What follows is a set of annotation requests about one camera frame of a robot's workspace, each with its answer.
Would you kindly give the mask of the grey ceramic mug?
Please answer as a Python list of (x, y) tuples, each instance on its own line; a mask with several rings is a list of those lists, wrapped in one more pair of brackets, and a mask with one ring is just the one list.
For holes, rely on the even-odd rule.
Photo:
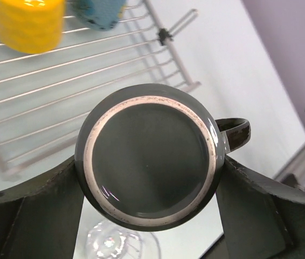
[(214, 119), (164, 84), (113, 92), (88, 114), (75, 167), (89, 203), (128, 229), (162, 231), (195, 217), (218, 187), (225, 155), (245, 145), (244, 118)]

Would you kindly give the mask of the black binder clip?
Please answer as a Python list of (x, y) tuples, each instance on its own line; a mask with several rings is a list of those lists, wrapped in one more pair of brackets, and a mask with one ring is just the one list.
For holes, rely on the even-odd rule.
[(182, 16), (170, 29), (161, 28), (158, 31), (158, 41), (161, 46), (165, 45), (166, 40), (173, 41), (174, 36), (184, 30), (190, 23), (198, 17), (198, 10), (191, 9)]

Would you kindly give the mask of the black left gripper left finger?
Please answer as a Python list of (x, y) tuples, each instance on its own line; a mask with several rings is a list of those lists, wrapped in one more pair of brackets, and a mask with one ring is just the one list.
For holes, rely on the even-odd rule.
[(72, 258), (83, 201), (73, 157), (0, 191), (0, 258)]

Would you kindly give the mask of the yellow ceramic mug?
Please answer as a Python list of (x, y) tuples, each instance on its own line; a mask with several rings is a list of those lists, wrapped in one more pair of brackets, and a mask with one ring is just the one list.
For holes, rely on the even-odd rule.
[(44, 53), (61, 41), (65, 1), (0, 0), (0, 42), (28, 54)]

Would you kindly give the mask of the clear octagonal glass cup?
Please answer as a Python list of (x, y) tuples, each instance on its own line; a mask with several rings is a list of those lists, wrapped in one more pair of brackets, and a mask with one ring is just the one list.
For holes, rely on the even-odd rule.
[(87, 234), (86, 258), (141, 258), (162, 257), (161, 247), (152, 232), (135, 231), (104, 220)]

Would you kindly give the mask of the blue ribbed flower mug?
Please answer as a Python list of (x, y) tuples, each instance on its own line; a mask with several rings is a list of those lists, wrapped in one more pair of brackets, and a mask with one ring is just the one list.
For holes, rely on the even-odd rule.
[(97, 31), (109, 31), (122, 18), (126, 0), (76, 0), (71, 9), (86, 27)]

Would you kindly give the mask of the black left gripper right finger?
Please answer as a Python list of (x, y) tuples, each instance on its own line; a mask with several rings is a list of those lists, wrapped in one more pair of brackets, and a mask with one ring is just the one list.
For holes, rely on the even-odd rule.
[(226, 158), (215, 258), (305, 258), (305, 192)]

